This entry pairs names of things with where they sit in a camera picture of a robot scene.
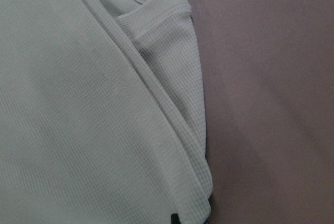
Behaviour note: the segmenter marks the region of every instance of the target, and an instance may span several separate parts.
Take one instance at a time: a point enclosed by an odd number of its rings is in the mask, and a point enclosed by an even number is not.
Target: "pinkish-brown surface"
[[[334,223],[334,0],[189,1],[209,223]]]

